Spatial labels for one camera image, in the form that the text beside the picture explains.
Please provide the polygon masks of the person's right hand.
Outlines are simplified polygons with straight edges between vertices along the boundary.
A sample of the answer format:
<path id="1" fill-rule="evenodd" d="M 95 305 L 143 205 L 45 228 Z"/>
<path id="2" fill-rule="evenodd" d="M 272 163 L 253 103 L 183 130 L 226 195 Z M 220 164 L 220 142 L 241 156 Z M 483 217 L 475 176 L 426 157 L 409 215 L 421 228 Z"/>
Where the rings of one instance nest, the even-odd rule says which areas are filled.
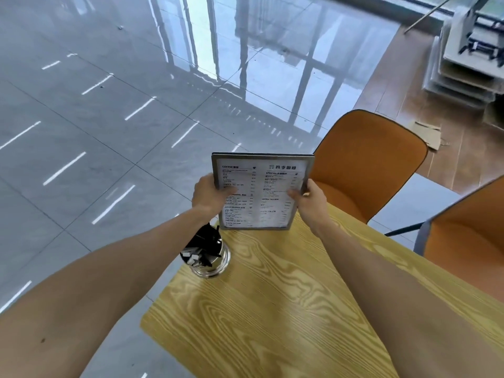
<path id="1" fill-rule="evenodd" d="M 320 237 L 322 230 L 331 223 L 326 196 L 312 179 L 307 181 L 303 202 L 297 209 L 301 219 L 317 237 Z"/>

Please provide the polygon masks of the person's left hand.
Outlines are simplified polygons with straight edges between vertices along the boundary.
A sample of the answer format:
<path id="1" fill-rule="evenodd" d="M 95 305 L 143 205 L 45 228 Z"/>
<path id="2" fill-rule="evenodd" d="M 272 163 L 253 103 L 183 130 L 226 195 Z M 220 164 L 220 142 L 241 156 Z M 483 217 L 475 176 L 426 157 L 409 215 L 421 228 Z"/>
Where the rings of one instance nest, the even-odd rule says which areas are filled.
<path id="1" fill-rule="evenodd" d="M 220 197 L 219 189 L 215 186 L 212 173 L 202 176 L 195 184 L 192 196 L 192 208 L 198 211 L 203 222 L 210 222 L 224 208 L 229 197 Z"/>

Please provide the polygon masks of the framed white menu card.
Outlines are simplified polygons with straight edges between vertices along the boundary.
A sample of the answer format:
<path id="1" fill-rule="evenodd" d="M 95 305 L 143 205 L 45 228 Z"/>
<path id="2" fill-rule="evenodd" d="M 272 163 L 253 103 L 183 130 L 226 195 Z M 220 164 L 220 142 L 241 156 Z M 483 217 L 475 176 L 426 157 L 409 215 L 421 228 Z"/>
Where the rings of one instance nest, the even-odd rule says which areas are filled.
<path id="1" fill-rule="evenodd" d="M 306 190 L 313 154 L 213 152 L 217 189 L 235 187 L 219 214 L 221 229 L 288 230 L 297 208 L 288 190 Z"/>

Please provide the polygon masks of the person's right forearm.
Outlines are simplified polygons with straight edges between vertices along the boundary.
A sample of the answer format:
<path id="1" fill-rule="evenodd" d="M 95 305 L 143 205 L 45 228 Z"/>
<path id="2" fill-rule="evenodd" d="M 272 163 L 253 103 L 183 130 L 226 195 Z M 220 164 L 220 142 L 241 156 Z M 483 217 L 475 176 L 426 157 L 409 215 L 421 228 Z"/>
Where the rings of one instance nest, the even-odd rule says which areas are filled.
<path id="1" fill-rule="evenodd" d="M 411 274 L 331 220 L 312 225 L 400 378 L 504 378 L 482 335 Z"/>

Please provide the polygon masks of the person's left forearm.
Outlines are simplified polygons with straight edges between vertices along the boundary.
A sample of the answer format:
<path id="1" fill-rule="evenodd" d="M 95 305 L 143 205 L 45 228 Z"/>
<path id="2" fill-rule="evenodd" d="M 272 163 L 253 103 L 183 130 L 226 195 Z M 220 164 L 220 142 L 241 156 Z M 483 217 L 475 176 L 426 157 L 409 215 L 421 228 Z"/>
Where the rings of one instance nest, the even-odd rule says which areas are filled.
<path id="1" fill-rule="evenodd" d="M 75 260 L 0 314 L 0 378 L 80 378 L 115 324 L 154 286 L 208 204 Z"/>

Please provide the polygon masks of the glass jar of black straws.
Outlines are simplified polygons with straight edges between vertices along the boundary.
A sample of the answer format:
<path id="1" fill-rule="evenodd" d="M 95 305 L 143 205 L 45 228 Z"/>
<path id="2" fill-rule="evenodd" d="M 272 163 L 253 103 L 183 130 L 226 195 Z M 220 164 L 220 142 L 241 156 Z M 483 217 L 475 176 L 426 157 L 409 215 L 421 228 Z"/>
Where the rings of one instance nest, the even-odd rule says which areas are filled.
<path id="1" fill-rule="evenodd" d="M 220 233 L 220 226 L 205 224 L 180 253 L 182 261 L 199 278 L 215 278 L 229 266 L 231 253 Z"/>

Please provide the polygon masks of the orange chair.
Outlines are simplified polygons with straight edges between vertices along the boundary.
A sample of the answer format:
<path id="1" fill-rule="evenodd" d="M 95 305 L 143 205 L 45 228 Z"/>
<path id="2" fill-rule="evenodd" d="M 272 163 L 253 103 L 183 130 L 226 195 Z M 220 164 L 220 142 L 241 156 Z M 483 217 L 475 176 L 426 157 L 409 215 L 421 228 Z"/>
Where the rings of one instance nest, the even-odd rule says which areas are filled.
<path id="1" fill-rule="evenodd" d="M 418 230 L 414 253 L 504 303 L 504 175 L 462 197 Z"/>
<path id="2" fill-rule="evenodd" d="M 328 203 L 367 224 L 427 153 L 417 134 L 387 117 L 356 109 L 339 118 L 318 145 L 309 177 Z"/>

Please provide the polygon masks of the torn cardboard piece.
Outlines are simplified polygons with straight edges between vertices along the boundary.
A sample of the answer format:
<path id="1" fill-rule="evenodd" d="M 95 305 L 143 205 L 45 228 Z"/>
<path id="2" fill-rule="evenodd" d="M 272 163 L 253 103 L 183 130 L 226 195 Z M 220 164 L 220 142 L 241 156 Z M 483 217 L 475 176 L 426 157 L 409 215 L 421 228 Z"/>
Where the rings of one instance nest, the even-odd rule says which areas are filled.
<path id="1" fill-rule="evenodd" d="M 444 139 L 441 127 L 414 121 L 409 123 L 406 128 L 422 139 L 433 152 L 437 152 L 443 146 L 450 145 L 448 140 Z"/>

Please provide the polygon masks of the stack of flat cardboard sheets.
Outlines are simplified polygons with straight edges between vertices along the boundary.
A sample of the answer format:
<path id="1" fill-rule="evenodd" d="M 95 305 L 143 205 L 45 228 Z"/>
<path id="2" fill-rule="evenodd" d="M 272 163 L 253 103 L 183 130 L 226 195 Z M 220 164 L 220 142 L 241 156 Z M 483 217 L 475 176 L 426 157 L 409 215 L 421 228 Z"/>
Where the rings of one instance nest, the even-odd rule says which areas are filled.
<path id="1" fill-rule="evenodd" d="M 459 105 L 482 110 L 483 123 L 504 131 L 504 80 L 492 78 L 443 57 L 451 24 L 432 43 L 422 89 Z"/>

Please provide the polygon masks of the long wooden stick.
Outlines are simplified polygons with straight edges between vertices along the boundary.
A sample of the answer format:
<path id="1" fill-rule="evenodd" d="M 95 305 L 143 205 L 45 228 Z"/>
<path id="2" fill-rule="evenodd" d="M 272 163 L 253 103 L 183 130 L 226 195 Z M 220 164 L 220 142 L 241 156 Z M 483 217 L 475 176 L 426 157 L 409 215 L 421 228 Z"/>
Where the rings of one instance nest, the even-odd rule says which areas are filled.
<path id="1" fill-rule="evenodd" d="M 442 8 L 446 3 L 448 3 L 451 0 L 444 0 L 441 3 L 439 3 L 437 6 L 433 7 L 429 12 L 425 13 L 422 17 L 420 17 L 417 21 L 415 21 L 412 25 L 407 27 L 404 31 L 403 34 L 406 35 L 409 31 L 411 31 L 414 27 L 416 27 L 420 22 L 428 18 L 430 15 L 432 15 L 434 12 Z"/>

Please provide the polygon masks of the grey metal machine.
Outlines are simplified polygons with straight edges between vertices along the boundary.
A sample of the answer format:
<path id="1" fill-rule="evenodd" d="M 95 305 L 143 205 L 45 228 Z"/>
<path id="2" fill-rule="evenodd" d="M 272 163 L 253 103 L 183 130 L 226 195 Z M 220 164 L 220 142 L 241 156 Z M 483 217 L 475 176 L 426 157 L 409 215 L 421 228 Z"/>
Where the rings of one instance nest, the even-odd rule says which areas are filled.
<path id="1" fill-rule="evenodd" d="M 504 79 L 504 18 L 481 12 L 488 1 L 458 6 L 444 21 L 441 54 L 451 63 Z"/>

